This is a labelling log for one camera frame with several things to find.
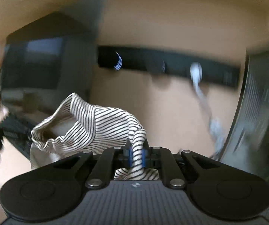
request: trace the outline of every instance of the gray textured surface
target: gray textured surface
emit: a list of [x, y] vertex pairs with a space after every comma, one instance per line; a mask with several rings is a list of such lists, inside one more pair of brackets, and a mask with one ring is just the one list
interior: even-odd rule
[[[4, 225], [26, 224], [8, 219]], [[164, 187], [161, 181], [111, 181], [99, 191], [90, 191], [69, 214], [41, 225], [163, 224], [163, 225], [266, 225], [259, 217], [246, 222], [225, 222], [200, 212], [182, 190]]]

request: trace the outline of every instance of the black wall-mounted shelf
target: black wall-mounted shelf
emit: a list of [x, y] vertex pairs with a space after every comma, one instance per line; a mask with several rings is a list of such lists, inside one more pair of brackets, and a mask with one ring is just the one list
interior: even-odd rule
[[153, 49], [99, 46], [100, 67], [114, 68], [122, 59], [121, 69], [147, 71], [152, 74], [165, 73], [190, 79], [190, 66], [198, 62], [202, 67], [202, 81], [236, 88], [240, 67], [198, 56]]

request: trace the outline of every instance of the striped shirt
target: striped shirt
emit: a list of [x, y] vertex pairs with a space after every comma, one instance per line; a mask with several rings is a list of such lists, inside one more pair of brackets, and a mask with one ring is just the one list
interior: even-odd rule
[[[76, 119], [76, 123], [64, 136], [44, 139], [44, 132], [61, 121]], [[33, 144], [30, 150], [31, 168], [35, 169], [82, 151], [101, 154], [106, 148], [124, 147], [127, 139], [132, 144], [132, 165], [130, 169], [115, 171], [115, 179], [157, 180], [156, 169], [142, 166], [142, 149], [146, 130], [129, 112], [119, 108], [101, 107], [87, 103], [76, 93], [69, 95], [49, 116], [31, 131]]]

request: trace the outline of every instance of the round pad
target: round pad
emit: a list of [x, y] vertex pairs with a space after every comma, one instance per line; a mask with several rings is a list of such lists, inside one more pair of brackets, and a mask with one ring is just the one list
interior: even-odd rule
[[191, 186], [191, 197], [203, 211], [222, 219], [243, 220], [269, 206], [269, 185], [264, 180], [234, 168], [225, 171], [208, 169]]
[[46, 179], [26, 173], [6, 182], [0, 190], [3, 209], [25, 222], [52, 220], [73, 210], [81, 198], [79, 183], [66, 173], [56, 174], [59, 169], [53, 171]]

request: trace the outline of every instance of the white cable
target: white cable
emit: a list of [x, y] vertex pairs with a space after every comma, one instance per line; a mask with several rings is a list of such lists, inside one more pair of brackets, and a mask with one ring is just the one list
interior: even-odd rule
[[212, 138], [215, 140], [215, 154], [211, 156], [211, 158], [216, 159], [224, 145], [225, 134], [219, 120], [213, 119], [212, 112], [207, 102], [207, 99], [199, 87], [199, 83], [202, 79], [202, 68], [199, 63], [193, 63], [191, 65], [190, 75], [191, 75], [191, 79], [193, 82], [193, 87], [195, 89], [196, 95], [198, 96], [200, 100], [200, 104], [209, 117], [209, 133], [212, 136]]

